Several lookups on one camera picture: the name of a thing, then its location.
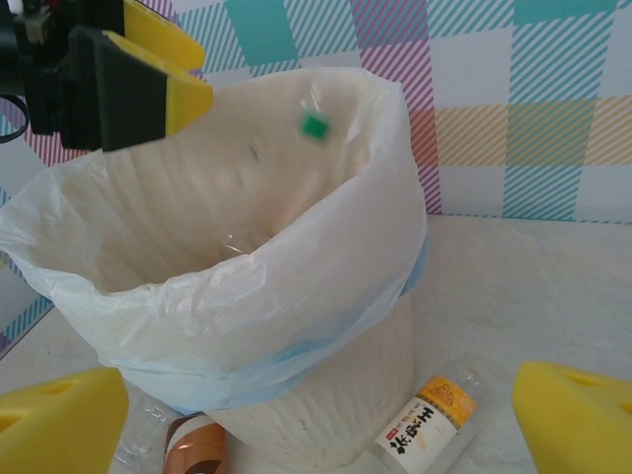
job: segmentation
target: green tag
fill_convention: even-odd
[[[308,111],[303,116],[301,131],[318,141],[325,141],[329,134],[329,120],[317,112]]]

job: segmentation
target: orange label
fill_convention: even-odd
[[[476,402],[458,385],[435,375],[422,387],[417,396],[440,410],[460,429],[476,411]]]

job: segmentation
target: white table surface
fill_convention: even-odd
[[[450,474],[534,474],[510,404],[514,375],[548,359],[632,379],[632,227],[432,217],[414,289],[420,385],[467,357],[497,388],[485,429]],[[0,361],[0,392],[98,365],[53,310]],[[230,443],[231,474],[286,474]],[[369,458],[343,470],[377,474]],[[110,474],[129,474],[113,463]]]

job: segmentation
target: plaid backdrop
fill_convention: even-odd
[[[217,88],[316,65],[401,82],[430,213],[632,223],[632,0],[145,3],[205,47]],[[77,155],[2,145],[0,205]],[[5,257],[0,355],[49,307]]]

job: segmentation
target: plastic bag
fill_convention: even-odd
[[[322,143],[297,125],[314,88]],[[221,261],[234,229],[270,240]],[[47,169],[0,210],[0,250],[101,362],[190,411],[288,393],[394,306],[426,231],[401,86],[359,69],[222,89],[183,132]]]

